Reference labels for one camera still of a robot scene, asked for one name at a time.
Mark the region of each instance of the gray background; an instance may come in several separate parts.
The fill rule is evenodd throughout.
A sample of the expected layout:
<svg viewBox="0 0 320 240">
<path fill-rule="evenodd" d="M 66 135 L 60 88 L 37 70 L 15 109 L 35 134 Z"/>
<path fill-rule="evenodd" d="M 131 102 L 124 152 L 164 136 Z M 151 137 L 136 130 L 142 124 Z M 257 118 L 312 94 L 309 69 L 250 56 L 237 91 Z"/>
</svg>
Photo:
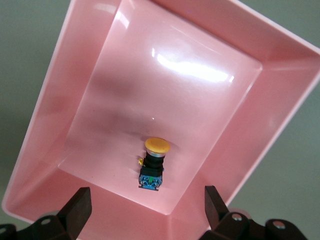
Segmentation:
<svg viewBox="0 0 320 240">
<path fill-rule="evenodd" d="M 319 0 L 243 0 L 320 47 Z M 38 98 L 68 0 L 0 0 L 0 200 Z M 231 203 L 259 224 L 283 218 L 320 236 L 320 85 L 307 98 Z M 0 224 L 28 223 L 0 210 Z"/>
</svg>

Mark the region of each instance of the metal screw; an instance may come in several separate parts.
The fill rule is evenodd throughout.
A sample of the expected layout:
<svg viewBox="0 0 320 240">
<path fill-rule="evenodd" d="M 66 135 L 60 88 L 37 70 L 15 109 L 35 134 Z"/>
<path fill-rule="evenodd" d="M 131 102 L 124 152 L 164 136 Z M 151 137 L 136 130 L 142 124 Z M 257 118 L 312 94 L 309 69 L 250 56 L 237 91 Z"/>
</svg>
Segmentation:
<svg viewBox="0 0 320 240">
<path fill-rule="evenodd" d="M 274 221 L 273 225 L 277 228 L 277 229 L 285 229 L 286 225 L 282 222 L 282 221 Z"/>
<path fill-rule="evenodd" d="M 44 219 L 44 220 L 41 221 L 41 225 L 46 225 L 46 224 L 48 224 L 50 222 L 51 222 L 51 219 L 47 218 L 47 219 Z"/>
<path fill-rule="evenodd" d="M 0 234 L 3 234 L 7 231 L 7 228 L 4 226 L 2 228 L 0 228 Z"/>
<path fill-rule="evenodd" d="M 232 214 L 232 218 L 235 221 L 242 221 L 242 216 L 240 214 L 238 214 L 238 213 Z"/>
</svg>

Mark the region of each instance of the yellow mushroom button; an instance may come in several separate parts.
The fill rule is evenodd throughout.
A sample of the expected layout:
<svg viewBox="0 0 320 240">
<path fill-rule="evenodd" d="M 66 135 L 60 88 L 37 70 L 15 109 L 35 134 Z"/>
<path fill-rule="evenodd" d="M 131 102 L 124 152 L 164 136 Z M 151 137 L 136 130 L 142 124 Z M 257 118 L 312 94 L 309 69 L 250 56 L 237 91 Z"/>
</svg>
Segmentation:
<svg viewBox="0 0 320 240">
<path fill-rule="evenodd" d="M 170 150 L 170 144 L 166 140 L 159 137 L 147 139 L 144 145 L 148 150 L 157 154 L 165 154 Z"/>
</svg>

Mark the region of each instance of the yellow button cap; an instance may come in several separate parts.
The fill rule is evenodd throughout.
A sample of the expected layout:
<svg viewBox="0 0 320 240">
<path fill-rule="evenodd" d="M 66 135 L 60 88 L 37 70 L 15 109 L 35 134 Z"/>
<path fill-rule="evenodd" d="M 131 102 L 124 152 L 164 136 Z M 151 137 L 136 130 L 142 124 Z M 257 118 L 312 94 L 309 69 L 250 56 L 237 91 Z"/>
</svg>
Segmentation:
<svg viewBox="0 0 320 240">
<path fill-rule="evenodd" d="M 159 137 L 152 137 L 147 139 L 144 145 L 151 152 L 157 154 L 165 154 L 170 150 L 170 144 L 166 140 Z"/>
</svg>

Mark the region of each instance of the pink tray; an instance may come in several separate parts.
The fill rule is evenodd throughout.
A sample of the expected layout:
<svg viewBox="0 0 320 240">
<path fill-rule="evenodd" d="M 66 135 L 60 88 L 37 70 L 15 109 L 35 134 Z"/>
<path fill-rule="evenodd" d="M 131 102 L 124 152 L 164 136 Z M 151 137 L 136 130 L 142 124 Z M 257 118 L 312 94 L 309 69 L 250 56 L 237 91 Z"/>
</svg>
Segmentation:
<svg viewBox="0 0 320 240">
<path fill-rule="evenodd" d="M 89 186 L 83 240 L 198 239 L 320 77 L 320 50 L 236 0 L 71 1 L 3 209 L 34 221 Z M 149 137 L 171 151 L 138 188 Z"/>
</svg>

